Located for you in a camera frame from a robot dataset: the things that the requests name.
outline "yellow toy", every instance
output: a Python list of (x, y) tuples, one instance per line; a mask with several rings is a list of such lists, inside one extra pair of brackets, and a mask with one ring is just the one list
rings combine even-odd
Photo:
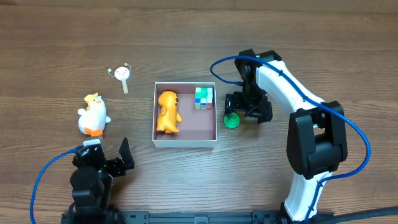
[(79, 109), (79, 129), (83, 134), (102, 136), (105, 124), (111, 122), (111, 118), (106, 115), (105, 102), (98, 93), (89, 94), (85, 97), (87, 109)]
[(164, 131), (165, 134), (177, 133), (177, 122), (181, 123), (182, 118), (177, 112), (178, 95), (172, 91), (164, 91), (157, 100), (162, 107), (157, 117), (156, 131)]

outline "white box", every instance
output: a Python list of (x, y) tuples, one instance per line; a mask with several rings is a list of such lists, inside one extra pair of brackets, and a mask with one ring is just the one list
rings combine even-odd
[[(213, 91), (211, 110), (195, 109), (195, 88), (210, 87)], [(160, 106), (159, 95), (165, 91), (174, 91), (178, 95), (178, 113), (182, 122), (177, 123), (179, 133), (164, 134), (156, 131), (157, 115)], [(155, 82), (154, 118), (152, 141), (156, 147), (215, 147), (217, 142), (216, 85), (214, 82)]]

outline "wood grain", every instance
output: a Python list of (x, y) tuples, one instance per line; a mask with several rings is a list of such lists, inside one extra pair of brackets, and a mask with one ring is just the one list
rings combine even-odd
[[(83, 97), (98, 91), (113, 119), (106, 156), (129, 139), (136, 169), (116, 179), (123, 210), (233, 212), (278, 209), (292, 181), (285, 155), (288, 119), (222, 124), (224, 96), (238, 86), (209, 73), (215, 60), (253, 48), (276, 50), (314, 94), (338, 100), (368, 135), (372, 159), (359, 175), (329, 182), (318, 205), (338, 214), (396, 205), (398, 192), (398, 15), (118, 7), (0, 6), (0, 223), (30, 223), (41, 168), (84, 140)], [(106, 69), (128, 62), (130, 94)], [(216, 71), (239, 80), (233, 63)], [(216, 82), (214, 149), (156, 149), (151, 142), (154, 82)], [(347, 126), (349, 154), (337, 174), (364, 157)], [(37, 223), (58, 223), (72, 203), (68, 156), (40, 181)], [(357, 223), (397, 223), (397, 217)]]
[(397, 13), (396, 0), (0, 0), (23, 6), (244, 9), (269, 11)]

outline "white duck toy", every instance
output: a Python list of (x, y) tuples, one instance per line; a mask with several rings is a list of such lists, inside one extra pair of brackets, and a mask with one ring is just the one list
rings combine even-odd
[(105, 102), (98, 93), (89, 94), (85, 97), (87, 109), (79, 109), (79, 129), (83, 134), (102, 136), (105, 124), (111, 122), (111, 118), (106, 115)]

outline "rubber cube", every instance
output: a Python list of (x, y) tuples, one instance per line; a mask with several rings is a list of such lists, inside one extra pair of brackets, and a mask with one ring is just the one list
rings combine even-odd
[(195, 88), (195, 109), (211, 110), (213, 108), (213, 89), (209, 87)]

